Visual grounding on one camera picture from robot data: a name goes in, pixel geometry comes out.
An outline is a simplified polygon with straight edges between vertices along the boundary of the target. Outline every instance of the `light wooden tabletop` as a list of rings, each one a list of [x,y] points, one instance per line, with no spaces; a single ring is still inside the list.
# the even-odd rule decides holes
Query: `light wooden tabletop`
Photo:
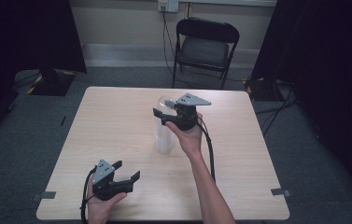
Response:
[[[80,219],[88,172],[104,159],[123,161],[115,181],[141,171],[134,192],[118,203],[112,220],[201,220],[199,198],[190,162],[178,142],[170,154],[154,147],[152,107],[163,95],[185,93],[212,105],[197,106],[203,114],[215,157],[216,180],[235,219],[287,219],[280,185],[248,95],[243,91],[199,91],[90,87],[86,90],[42,199],[39,219]],[[205,139],[202,151],[209,167]]]

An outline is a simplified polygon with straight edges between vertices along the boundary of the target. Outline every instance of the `electrical outlet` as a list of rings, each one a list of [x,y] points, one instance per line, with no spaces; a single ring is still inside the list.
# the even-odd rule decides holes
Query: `electrical outlet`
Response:
[[[178,0],[169,0],[167,11],[178,12]]]
[[[167,8],[169,7],[169,1],[168,0],[158,0],[158,11],[167,11]]]
[[[178,12],[178,0],[158,0],[158,11]]]

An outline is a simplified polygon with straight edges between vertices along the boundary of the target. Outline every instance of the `clear plastic cup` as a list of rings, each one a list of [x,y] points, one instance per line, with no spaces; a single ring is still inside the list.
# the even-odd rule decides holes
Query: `clear plastic cup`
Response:
[[[156,108],[160,110],[163,114],[175,115],[176,114],[175,110],[168,107],[165,104],[165,101],[172,101],[173,103],[175,102],[169,96],[162,96],[159,99]],[[164,154],[170,153],[173,146],[175,145],[176,136],[173,134],[172,131],[170,131],[169,128],[162,125],[162,122],[160,119],[155,118],[154,122],[155,122],[155,130],[154,130],[155,148],[161,153],[164,153]]]

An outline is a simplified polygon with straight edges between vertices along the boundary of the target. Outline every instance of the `black tape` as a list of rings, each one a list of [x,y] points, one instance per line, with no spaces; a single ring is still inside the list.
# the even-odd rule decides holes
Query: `black tape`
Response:
[[[289,197],[292,195],[289,190],[283,190],[283,189],[271,189],[271,192],[274,196],[284,195],[284,197]]]
[[[39,202],[41,199],[54,199],[56,191],[45,191],[40,194],[35,194],[31,200]]]

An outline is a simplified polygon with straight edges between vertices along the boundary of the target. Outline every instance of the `black backdrop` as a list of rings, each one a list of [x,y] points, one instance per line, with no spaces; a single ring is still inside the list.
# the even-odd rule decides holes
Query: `black backdrop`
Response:
[[[86,73],[69,1],[0,0],[0,105],[19,71],[41,67]]]
[[[295,83],[318,138],[352,175],[352,0],[278,0],[254,73]]]

